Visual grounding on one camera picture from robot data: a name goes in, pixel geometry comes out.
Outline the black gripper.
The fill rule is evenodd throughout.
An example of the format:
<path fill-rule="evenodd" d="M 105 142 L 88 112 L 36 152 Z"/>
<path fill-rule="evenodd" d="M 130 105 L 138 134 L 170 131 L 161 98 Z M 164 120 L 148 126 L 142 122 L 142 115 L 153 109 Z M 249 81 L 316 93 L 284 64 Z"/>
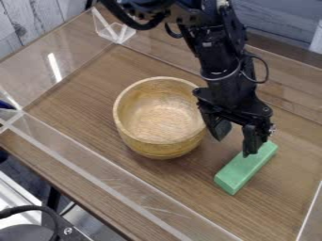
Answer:
<path fill-rule="evenodd" d="M 241 126 L 243 157 L 256 154 L 271 135 L 272 110 L 256 96 L 256 86 L 240 74 L 205 78 L 207 86 L 195 88 L 192 94 L 204 125 L 212 137 L 221 141 L 232 123 Z"/>

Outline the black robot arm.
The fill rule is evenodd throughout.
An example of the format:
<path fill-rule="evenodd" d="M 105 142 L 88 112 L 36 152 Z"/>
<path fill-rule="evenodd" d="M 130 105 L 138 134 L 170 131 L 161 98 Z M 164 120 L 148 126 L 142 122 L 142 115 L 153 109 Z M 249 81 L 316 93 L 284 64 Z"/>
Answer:
<path fill-rule="evenodd" d="M 241 126 L 243 155 L 259 152 L 273 124 L 271 108 L 256 96 L 252 60 L 245 49 L 247 28 L 231 0 L 100 0 L 114 17 L 137 31 L 174 24 L 166 34 L 183 39 L 200 62 L 204 88 L 192 91 L 204 125 L 223 139 L 233 123 Z"/>

